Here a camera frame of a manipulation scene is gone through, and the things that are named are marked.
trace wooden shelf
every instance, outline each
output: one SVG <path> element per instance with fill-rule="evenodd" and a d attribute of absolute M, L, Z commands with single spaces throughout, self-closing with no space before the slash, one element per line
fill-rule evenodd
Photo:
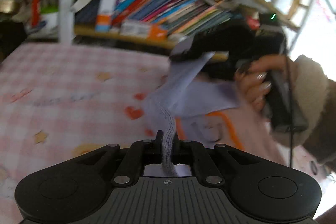
<path fill-rule="evenodd" d="M 74 32 L 75 32 L 75 35 L 81 35 L 84 37 L 93 37 L 93 38 L 96 37 L 96 38 L 121 40 L 121 41 L 132 42 L 132 43 L 140 44 L 140 45 L 165 48 L 168 50 L 172 50 L 176 45 L 175 42 L 168 41 L 168 40 L 155 41 L 155 40 L 145 39 L 145 38 L 140 38 L 140 37 L 120 35 L 118 33 L 113 33 L 113 32 L 96 32 L 94 26 L 86 25 L 86 24 L 75 25 Z M 218 54 L 215 54 L 215 56 L 212 58 L 212 61 L 225 61 L 226 59 L 227 59 L 227 54 L 218 53 Z"/>

